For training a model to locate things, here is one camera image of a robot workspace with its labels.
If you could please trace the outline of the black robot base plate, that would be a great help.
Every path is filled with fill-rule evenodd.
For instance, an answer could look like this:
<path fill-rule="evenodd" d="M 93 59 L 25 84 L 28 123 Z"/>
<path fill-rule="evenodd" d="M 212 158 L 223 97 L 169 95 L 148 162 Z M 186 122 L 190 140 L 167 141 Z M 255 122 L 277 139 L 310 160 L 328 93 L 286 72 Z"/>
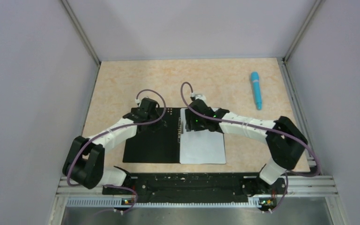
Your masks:
<path fill-rule="evenodd" d="M 282 195 L 286 182 L 269 185 L 255 172 L 132 173 L 123 186 L 138 194 L 138 203 L 245 203 Z"/>

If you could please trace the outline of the red and black folder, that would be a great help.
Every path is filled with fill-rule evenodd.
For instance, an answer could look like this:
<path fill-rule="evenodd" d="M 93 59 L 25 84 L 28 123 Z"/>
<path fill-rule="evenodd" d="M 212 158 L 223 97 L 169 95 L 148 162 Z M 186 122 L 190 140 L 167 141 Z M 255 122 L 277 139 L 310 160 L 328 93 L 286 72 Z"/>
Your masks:
<path fill-rule="evenodd" d="M 163 117 L 166 128 L 156 132 L 144 131 L 127 139 L 122 161 L 180 164 L 180 109 L 167 109 Z"/>

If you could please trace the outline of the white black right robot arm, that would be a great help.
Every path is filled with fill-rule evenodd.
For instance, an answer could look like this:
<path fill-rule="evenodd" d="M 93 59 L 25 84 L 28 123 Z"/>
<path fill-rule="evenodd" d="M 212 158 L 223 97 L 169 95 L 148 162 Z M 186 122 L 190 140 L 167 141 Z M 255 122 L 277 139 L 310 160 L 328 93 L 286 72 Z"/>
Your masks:
<path fill-rule="evenodd" d="M 262 167 L 256 187 L 269 193 L 277 179 L 293 170 L 308 146 L 305 136 L 286 116 L 276 120 L 260 120 L 240 116 L 227 109 L 213 110 L 201 99 L 195 99 L 185 109 L 186 130 L 241 135 L 268 146 L 270 159 Z"/>

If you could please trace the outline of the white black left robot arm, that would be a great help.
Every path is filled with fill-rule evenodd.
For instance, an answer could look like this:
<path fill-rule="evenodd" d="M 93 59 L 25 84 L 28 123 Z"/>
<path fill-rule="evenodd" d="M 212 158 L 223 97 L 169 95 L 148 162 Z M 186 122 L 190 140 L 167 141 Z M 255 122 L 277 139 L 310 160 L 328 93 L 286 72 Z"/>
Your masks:
<path fill-rule="evenodd" d="M 73 140 L 62 168 L 68 185 L 87 189 L 113 185 L 121 194 L 130 191 L 132 182 L 127 178 L 127 172 L 119 167 L 105 166 L 106 152 L 139 133 L 165 126 L 163 114 L 158 113 L 157 101 L 145 97 L 138 100 L 137 105 L 137 108 L 99 134 L 78 136 Z"/>

